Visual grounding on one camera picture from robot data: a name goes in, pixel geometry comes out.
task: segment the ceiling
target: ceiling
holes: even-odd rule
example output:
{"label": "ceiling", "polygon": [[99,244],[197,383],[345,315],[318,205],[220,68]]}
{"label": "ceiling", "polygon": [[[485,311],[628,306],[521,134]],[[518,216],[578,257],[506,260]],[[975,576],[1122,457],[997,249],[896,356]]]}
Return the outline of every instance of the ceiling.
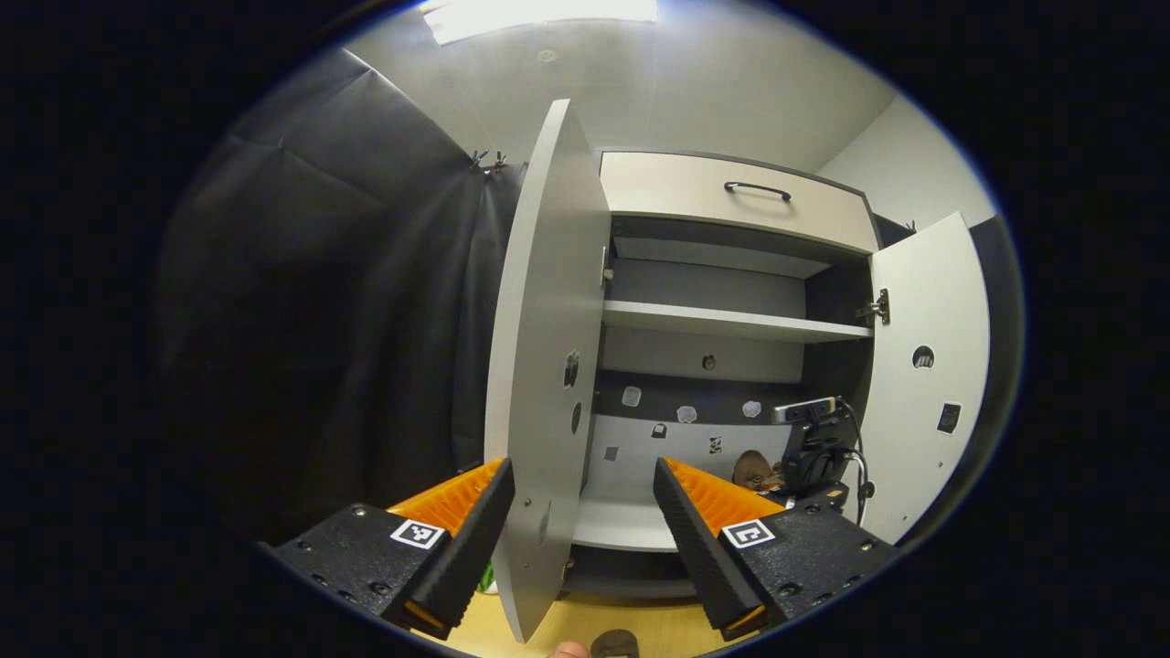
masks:
{"label": "ceiling", "polygon": [[895,90],[771,9],[659,0],[655,23],[581,20],[438,46],[421,12],[346,48],[468,152],[528,159],[549,104],[571,98],[594,148],[704,151],[815,172]]}

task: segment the ceiling light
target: ceiling light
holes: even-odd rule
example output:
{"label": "ceiling light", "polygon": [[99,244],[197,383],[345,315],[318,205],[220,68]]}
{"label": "ceiling light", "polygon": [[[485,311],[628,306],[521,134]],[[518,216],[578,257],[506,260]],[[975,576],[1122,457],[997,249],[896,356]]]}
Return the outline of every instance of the ceiling light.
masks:
{"label": "ceiling light", "polygon": [[658,0],[431,0],[418,8],[440,46],[497,29],[542,22],[658,20]]}

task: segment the white wall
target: white wall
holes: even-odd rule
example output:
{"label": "white wall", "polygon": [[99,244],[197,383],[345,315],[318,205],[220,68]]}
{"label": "white wall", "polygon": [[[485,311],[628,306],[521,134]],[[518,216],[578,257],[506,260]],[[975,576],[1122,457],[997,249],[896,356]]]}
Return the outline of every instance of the white wall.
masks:
{"label": "white wall", "polygon": [[874,213],[917,228],[954,212],[968,226],[997,212],[963,155],[901,95],[817,173],[865,192]]}
{"label": "white wall", "polygon": [[532,153],[572,98],[598,149],[707,151],[814,172],[894,97],[885,80],[756,2],[659,0],[655,23],[553,21],[438,46],[404,11],[346,48],[468,153]]}

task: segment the wooden floor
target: wooden floor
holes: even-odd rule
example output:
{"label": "wooden floor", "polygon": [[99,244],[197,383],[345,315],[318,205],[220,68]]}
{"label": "wooden floor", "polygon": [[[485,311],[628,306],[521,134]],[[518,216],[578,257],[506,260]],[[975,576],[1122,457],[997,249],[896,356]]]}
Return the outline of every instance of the wooden floor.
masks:
{"label": "wooden floor", "polygon": [[500,597],[479,592],[472,597],[463,622],[441,644],[484,658],[545,658],[559,642],[573,639],[589,646],[611,629],[632,631],[646,658],[689,658],[732,644],[711,629],[702,605],[694,599],[632,601],[574,594],[555,602],[528,644],[517,644]]}

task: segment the open cabinet door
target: open cabinet door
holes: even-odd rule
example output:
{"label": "open cabinet door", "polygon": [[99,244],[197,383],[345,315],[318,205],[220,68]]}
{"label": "open cabinet door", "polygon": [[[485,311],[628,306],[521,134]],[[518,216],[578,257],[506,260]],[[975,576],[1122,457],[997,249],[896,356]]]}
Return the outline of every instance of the open cabinet door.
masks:
{"label": "open cabinet door", "polygon": [[938,496],[971,438],[991,329],[979,256],[958,213],[869,266],[873,299],[887,290],[889,323],[874,318],[861,436],[876,489],[862,527],[893,543]]}
{"label": "open cabinet door", "polygon": [[610,208],[567,100],[555,101],[516,206],[488,368],[484,460],[510,457],[516,499],[491,566],[517,642],[560,591],[585,466]]}

